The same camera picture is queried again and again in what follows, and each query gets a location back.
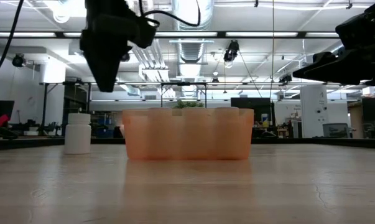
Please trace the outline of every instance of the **monitor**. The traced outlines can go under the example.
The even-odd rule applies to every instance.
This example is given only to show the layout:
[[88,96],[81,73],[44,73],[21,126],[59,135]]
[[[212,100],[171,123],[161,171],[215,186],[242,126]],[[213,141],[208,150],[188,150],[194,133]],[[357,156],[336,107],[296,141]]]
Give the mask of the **monitor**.
[[253,109],[255,121],[262,121],[262,114],[267,114],[267,120],[272,120],[270,98],[232,98],[231,106],[241,109]]

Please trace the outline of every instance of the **white plastic bottle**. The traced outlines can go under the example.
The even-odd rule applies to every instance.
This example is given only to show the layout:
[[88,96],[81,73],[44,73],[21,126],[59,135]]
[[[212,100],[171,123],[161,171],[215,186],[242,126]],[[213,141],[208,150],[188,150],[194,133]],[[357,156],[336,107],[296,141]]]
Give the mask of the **white plastic bottle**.
[[64,154],[90,153],[90,114],[70,113],[65,129]]

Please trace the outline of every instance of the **computer screen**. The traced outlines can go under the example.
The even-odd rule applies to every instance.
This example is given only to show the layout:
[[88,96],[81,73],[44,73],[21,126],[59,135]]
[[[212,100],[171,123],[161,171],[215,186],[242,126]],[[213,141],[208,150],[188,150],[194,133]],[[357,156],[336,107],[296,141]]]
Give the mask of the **computer screen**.
[[363,98],[364,122],[375,121],[375,98]]
[[231,106],[241,109],[253,109],[255,121],[262,121],[262,114],[267,114],[267,120],[271,121],[270,98],[232,98]]

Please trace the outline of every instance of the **desk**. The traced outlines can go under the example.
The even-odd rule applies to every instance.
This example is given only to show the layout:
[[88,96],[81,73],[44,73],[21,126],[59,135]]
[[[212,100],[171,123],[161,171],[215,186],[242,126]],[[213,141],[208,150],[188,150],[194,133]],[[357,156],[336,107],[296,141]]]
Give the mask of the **desk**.
[[0,224],[375,223],[375,150],[256,144],[245,161],[130,161],[120,145],[62,149],[0,151]]

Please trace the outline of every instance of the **black cable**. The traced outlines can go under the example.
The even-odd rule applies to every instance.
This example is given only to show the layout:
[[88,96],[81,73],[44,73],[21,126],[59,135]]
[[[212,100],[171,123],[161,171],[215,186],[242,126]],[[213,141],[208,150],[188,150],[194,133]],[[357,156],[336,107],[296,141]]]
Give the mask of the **black cable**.
[[11,46],[11,42],[12,42],[12,39],[13,39],[14,31],[16,30],[17,21],[19,20],[19,15],[20,15],[23,3],[24,3],[24,0],[20,0],[19,5],[17,6],[16,14],[14,15],[14,20],[13,20],[13,25],[12,25],[11,33],[9,34],[9,38],[7,40],[5,49],[3,50],[2,57],[0,59],[0,69],[1,69],[1,66],[3,64],[3,61],[5,61],[5,58],[6,58],[6,55],[7,55],[7,51],[9,50],[9,47]]
[[188,25],[188,26],[192,26],[192,27],[198,27],[200,24],[201,24],[201,10],[200,10],[200,5],[198,4],[198,0],[195,0],[195,2],[197,3],[197,8],[198,8],[198,21],[196,24],[192,24],[190,22],[187,22],[169,12],[165,12],[165,11],[161,11],[161,10],[151,10],[151,11],[148,11],[148,12],[144,12],[143,10],[143,2],[142,0],[139,0],[139,9],[140,9],[140,13],[141,13],[141,16],[143,17],[146,17],[148,15],[151,15],[151,14],[163,14],[163,15],[166,15],[166,16],[169,16],[173,19],[176,19],[177,21],[179,22],[183,22],[184,24]]

